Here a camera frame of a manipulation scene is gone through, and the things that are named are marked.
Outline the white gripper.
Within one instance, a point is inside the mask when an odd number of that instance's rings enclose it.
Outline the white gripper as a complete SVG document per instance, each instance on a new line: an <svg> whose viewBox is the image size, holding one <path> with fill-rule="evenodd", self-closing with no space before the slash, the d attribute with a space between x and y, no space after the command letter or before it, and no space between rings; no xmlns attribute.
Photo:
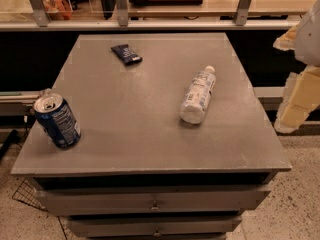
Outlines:
<svg viewBox="0 0 320 240"><path fill-rule="evenodd" d="M320 0L298 26L278 37L273 47L282 51L295 49L295 58L308 65L299 74L289 74L274 123L277 132L292 133L320 106L320 67L316 67L320 66Z"/></svg>

